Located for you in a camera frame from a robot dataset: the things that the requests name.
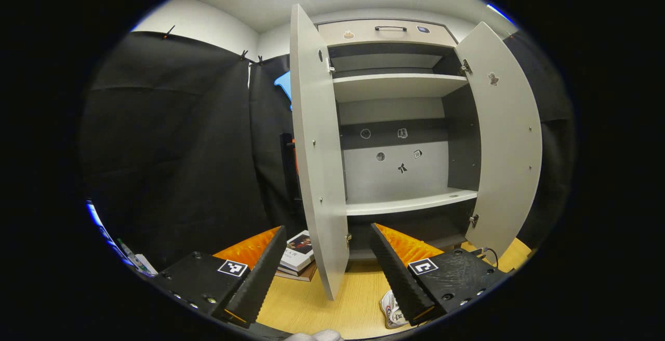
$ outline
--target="white cabinet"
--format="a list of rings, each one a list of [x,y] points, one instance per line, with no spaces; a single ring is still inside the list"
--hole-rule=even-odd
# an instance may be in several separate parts
[[[412,21],[317,30],[295,5],[290,69],[302,201],[330,300],[349,260],[347,217],[476,198],[466,239],[506,251],[534,200],[541,132],[522,69],[485,23],[456,44]]]

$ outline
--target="cabinet shelf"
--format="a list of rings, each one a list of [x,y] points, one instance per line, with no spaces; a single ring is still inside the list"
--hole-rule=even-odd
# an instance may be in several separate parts
[[[401,213],[403,211],[420,210],[423,208],[466,201],[467,199],[474,199],[476,196],[477,192],[473,190],[448,188],[444,194],[437,194],[434,196],[424,196],[421,198],[405,199],[401,201],[347,204],[347,215]]]
[[[444,97],[467,85],[463,76],[390,73],[340,77],[333,80],[338,102],[412,97]]]

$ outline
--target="cabinet door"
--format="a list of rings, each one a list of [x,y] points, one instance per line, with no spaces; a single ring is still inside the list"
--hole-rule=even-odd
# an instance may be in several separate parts
[[[349,260],[347,204],[328,48],[300,5],[291,10],[293,132],[302,203],[314,258],[329,300]]]
[[[501,256],[534,201],[542,159],[540,117],[522,68],[487,24],[480,22],[455,52],[470,66],[466,76],[480,126],[478,220],[469,225],[466,239]]]

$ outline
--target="sticker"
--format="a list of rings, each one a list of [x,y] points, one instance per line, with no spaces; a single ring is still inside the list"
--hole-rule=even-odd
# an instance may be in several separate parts
[[[226,262],[224,262],[223,265],[221,265],[221,267],[218,268],[217,271],[223,272],[225,274],[230,274],[231,276],[241,277],[243,273],[245,273],[246,269],[247,265],[243,265],[243,263],[227,260]]]
[[[287,97],[289,97],[289,102],[291,101],[290,98],[290,71],[279,76],[277,80],[275,80],[275,85],[282,87],[282,90],[284,90],[285,93],[287,93]],[[293,111],[293,104],[289,106],[289,109]]]
[[[429,258],[417,260],[416,262],[409,263],[409,267],[414,274],[426,274],[439,269]]]
[[[489,84],[493,87],[497,86],[497,83],[499,82],[499,78],[494,75],[494,72],[490,72],[489,75]]]

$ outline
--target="black fabric backdrop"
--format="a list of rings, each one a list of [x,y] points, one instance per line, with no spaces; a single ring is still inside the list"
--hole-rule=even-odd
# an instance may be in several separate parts
[[[529,215],[517,234],[537,247],[561,216],[570,192],[576,144],[573,104],[549,58],[523,32],[507,37],[508,46],[529,81],[541,119],[542,166]]]
[[[273,225],[252,165],[249,61],[163,35],[132,32],[109,54],[80,131],[102,222],[157,270]]]
[[[293,119],[289,97],[275,80],[289,69],[289,55],[252,64],[249,111],[252,155],[266,213],[273,225],[284,225],[292,237],[307,229],[307,223],[293,212],[282,166],[280,135],[293,135]]]

